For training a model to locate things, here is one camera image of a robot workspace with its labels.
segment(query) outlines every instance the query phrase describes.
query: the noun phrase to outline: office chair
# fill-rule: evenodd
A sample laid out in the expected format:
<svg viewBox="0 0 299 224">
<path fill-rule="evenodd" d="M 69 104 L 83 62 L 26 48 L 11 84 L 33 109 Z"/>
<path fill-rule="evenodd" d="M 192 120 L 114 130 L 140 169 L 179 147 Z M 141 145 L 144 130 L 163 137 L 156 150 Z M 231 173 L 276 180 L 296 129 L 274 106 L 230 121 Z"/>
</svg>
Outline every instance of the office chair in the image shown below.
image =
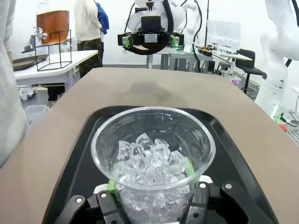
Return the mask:
<svg viewBox="0 0 299 224">
<path fill-rule="evenodd" d="M 245 94 L 247 92 L 253 92 L 254 91 L 253 89 L 248 88 L 250 75 L 264 76 L 265 73 L 254 67 L 254 63 L 255 63 L 255 59 L 256 59 L 255 52 L 253 52 L 251 50 L 240 49 L 240 50 L 237 50 L 237 53 L 252 59 L 252 61 L 236 59 L 235 66 L 239 69 L 242 69 L 243 71 L 245 71 L 247 73 L 245 86 L 241 89 L 244 91 Z"/>
</svg>

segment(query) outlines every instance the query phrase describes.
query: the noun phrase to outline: blue jacket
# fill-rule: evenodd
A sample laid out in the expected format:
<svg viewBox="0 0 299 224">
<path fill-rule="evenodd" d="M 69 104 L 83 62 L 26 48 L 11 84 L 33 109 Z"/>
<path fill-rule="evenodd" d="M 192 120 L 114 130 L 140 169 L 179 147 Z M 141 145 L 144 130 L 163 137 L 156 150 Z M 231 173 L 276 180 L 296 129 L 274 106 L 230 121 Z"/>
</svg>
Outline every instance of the blue jacket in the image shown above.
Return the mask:
<svg viewBox="0 0 299 224">
<path fill-rule="evenodd" d="M 98 7 L 98 20 L 103 27 L 101 29 L 101 32 L 103 32 L 104 34 L 107 34 L 107 30 L 109 29 L 108 16 L 98 2 L 96 2 L 95 4 Z"/>
</svg>

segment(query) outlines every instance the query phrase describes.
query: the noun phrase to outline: beverage dispenser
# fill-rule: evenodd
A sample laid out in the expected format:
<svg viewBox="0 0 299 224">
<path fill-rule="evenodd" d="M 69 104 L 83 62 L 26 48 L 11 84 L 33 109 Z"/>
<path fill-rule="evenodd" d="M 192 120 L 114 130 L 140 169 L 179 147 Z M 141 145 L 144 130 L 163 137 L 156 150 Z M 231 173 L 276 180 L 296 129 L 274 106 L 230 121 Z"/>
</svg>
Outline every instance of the beverage dispenser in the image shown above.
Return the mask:
<svg viewBox="0 0 299 224">
<path fill-rule="evenodd" d="M 37 36 L 42 44 L 62 43 L 69 35 L 70 11 L 67 2 L 67 0 L 38 0 Z"/>
</svg>

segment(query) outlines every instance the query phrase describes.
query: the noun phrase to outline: screw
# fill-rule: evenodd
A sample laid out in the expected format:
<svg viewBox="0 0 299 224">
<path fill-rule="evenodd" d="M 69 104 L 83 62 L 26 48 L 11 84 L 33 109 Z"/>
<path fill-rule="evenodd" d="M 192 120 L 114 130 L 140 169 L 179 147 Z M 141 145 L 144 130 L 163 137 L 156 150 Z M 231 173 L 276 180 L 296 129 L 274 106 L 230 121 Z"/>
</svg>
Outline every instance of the screw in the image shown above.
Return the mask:
<svg viewBox="0 0 299 224">
<path fill-rule="evenodd" d="M 77 203 L 82 202 L 82 198 L 81 198 L 81 197 L 78 197 L 78 198 L 76 199 L 76 202 L 77 202 Z"/>
<path fill-rule="evenodd" d="M 202 188 L 202 189 L 204 189 L 204 188 L 206 188 L 206 185 L 205 185 L 204 183 L 201 183 L 201 184 L 199 185 L 199 187 Z"/>
<path fill-rule="evenodd" d="M 107 194 L 106 193 L 102 193 L 100 196 L 101 197 L 107 197 Z"/>
<path fill-rule="evenodd" d="M 230 183 L 228 183 L 227 185 L 225 185 L 225 188 L 226 188 L 226 189 L 232 189 L 232 187 L 233 187 L 233 186 L 232 186 Z"/>
</svg>

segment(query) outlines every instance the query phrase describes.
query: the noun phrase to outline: camouflage pants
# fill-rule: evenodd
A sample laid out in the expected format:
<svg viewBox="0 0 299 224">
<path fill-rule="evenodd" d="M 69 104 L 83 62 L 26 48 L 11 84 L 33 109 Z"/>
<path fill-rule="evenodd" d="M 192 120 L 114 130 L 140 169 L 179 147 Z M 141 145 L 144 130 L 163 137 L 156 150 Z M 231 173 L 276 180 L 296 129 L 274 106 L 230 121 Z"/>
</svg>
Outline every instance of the camouflage pants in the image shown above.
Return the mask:
<svg viewBox="0 0 299 224">
<path fill-rule="evenodd" d="M 102 45 L 101 45 L 100 38 L 91 40 L 91 41 L 83 41 L 81 43 L 78 43 L 78 51 L 80 51 L 80 50 L 98 50 L 99 51 L 95 56 L 92 56 L 91 58 L 87 59 L 86 61 L 82 62 L 79 65 L 81 78 L 83 76 L 85 76 L 88 72 L 90 72 L 91 69 L 103 67 Z"/>
</svg>

